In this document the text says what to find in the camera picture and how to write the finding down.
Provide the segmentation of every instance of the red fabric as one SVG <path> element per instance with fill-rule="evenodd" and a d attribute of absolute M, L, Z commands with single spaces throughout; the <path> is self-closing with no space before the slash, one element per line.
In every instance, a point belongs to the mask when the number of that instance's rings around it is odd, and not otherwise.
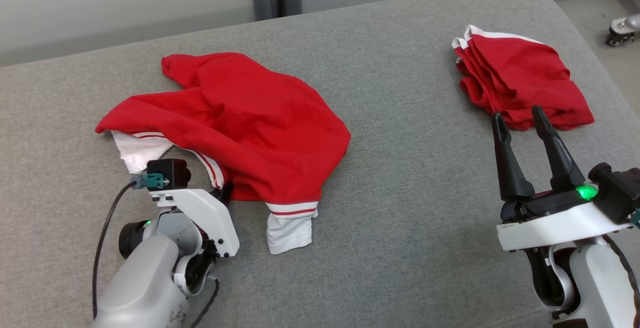
<path fill-rule="evenodd" d="M 320 199 L 351 135 L 315 90 L 237 53 L 165 57 L 162 72 L 183 90 L 130 97 L 95 131 L 161 132 L 214 159 L 236 200 Z"/>
<path fill-rule="evenodd" d="M 487 113 L 502 113 L 512 129 L 533 127 L 531 108 L 540 105 L 554 127 L 569 130 L 594 122 L 583 94 L 558 53 L 520 38 L 473 35 L 468 48 L 455 48 L 460 86 Z"/>

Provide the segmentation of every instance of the gray fabric tablecloth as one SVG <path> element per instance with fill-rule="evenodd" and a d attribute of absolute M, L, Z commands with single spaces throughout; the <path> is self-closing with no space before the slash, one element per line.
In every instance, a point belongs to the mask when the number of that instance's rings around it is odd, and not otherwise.
<path fill-rule="evenodd" d="M 108 134 L 113 106 L 178 89 L 160 59 L 235 51 L 303 79 L 352 133 L 326 182 L 313 244 L 270 255 L 268 210 L 235 202 L 240 251 L 215 274 L 201 326 L 548 326 L 524 253 L 500 248 L 501 201 L 489 117 L 458 87 L 451 40 L 467 24 L 556 48 L 596 123 L 563 132 L 583 173 L 601 161 L 640 165 L 640 124 L 552 0 L 391 0 L 135 43 L 0 69 L 0 321 L 89 326 L 94 250 L 130 179 Z M 549 188 L 542 142 L 513 134 L 526 177 Z M 194 156 L 190 187 L 208 186 Z M 124 223 L 154 216 L 141 191 L 119 205 L 99 290 L 123 259 Z M 637 266 L 633 231 L 615 235 Z M 212 287 L 192 302 L 192 319 Z"/>

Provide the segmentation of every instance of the gray floor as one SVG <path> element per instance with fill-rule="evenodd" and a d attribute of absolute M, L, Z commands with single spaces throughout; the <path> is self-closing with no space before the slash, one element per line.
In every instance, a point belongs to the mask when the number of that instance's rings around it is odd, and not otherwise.
<path fill-rule="evenodd" d="M 634 43 L 609 47 L 605 40 L 611 20 L 640 13 L 640 0 L 554 0 L 640 117 L 640 36 Z"/>

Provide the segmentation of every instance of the green led indicator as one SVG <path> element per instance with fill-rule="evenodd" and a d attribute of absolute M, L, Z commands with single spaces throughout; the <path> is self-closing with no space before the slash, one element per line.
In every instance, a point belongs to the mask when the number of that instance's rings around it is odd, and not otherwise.
<path fill-rule="evenodd" d="M 577 186 L 575 187 L 575 190 L 578 191 L 578 193 L 580 193 L 580 196 L 582 196 L 582 198 L 585 200 L 591 200 L 594 198 L 594 196 L 596 196 L 596 194 L 598 194 L 598 189 L 587 184 Z"/>

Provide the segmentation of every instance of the black cable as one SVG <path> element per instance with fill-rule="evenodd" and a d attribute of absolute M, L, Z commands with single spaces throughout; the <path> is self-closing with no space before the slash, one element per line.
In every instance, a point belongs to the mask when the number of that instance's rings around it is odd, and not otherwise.
<path fill-rule="evenodd" d="M 218 282 L 218 280 L 216 279 L 215 280 L 215 290 L 213 291 L 213 295 L 211 295 L 211 298 L 208 300 L 208 302 L 204 306 L 204 309 L 202 309 L 202 312 L 200 312 L 200 314 L 198 315 L 198 318 L 196 318 L 193 321 L 193 323 L 191 324 L 191 328 L 195 328 L 195 326 L 198 325 L 198 323 L 202 320 L 202 317 L 204 317 L 204 314 L 207 313 L 208 308 L 210 308 L 211 304 L 213 304 L 213 300 L 218 295 L 218 289 L 220 289 L 220 282 Z"/>
<path fill-rule="evenodd" d="M 100 251 L 103 249 L 103 243 L 105 242 L 105 235 L 107 234 L 107 228 L 109 227 L 109 222 L 112 220 L 112 216 L 114 215 L 114 210 L 116 209 L 116 205 L 118 205 L 118 202 L 120 201 L 120 199 L 122 198 L 122 195 L 124 195 L 124 193 L 127 191 L 127 189 L 129 189 L 130 187 L 133 187 L 136 183 L 135 182 L 131 182 L 129 184 L 127 184 L 124 188 L 122 188 L 122 190 L 118 193 L 118 195 L 116 196 L 116 198 L 113 201 L 113 204 L 111 205 L 111 208 L 109 209 L 109 214 L 107 214 L 107 219 L 105 219 L 105 225 L 102 227 L 102 233 L 100 233 L 100 240 L 98 240 L 98 248 L 96 248 L 96 253 L 95 253 L 95 260 L 93 261 L 93 291 L 92 291 L 92 298 L 93 298 L 93 318 L 96 318 L 96 315 L 98 314 L 98 298 L 96 298 L 96 285 L 97 285 L 97 279 L 98 279 L 98 262 L 100 260 Z"/>
<path fill-rule="evenodd" d="M 606 234 L 604 234 L 602 237 L 604 238 L 604 241 L 606 241 L 606 243 L 610 245 L 611 250 L 613 250 L 613 252 L 620 259 L 622 267 L 624 268 L 624 270 L 626 270 L 626 273 L 629 276 L 631 289 L 633 289 L 633 305 L 635 305 L 636 307 L 635 316 L 633 317 L 633 327 L 638 328 L 640 326 L 640 290 L 638 289 L 636 275 L 634 274 L 633 269 L 631 269 L 631 264 L 629 264 L 629 261 L 622 253 L 622 250 L 620 250 L 616 242 L 614 242 L 613 239 L 611 239 L 611 237 Z"/>

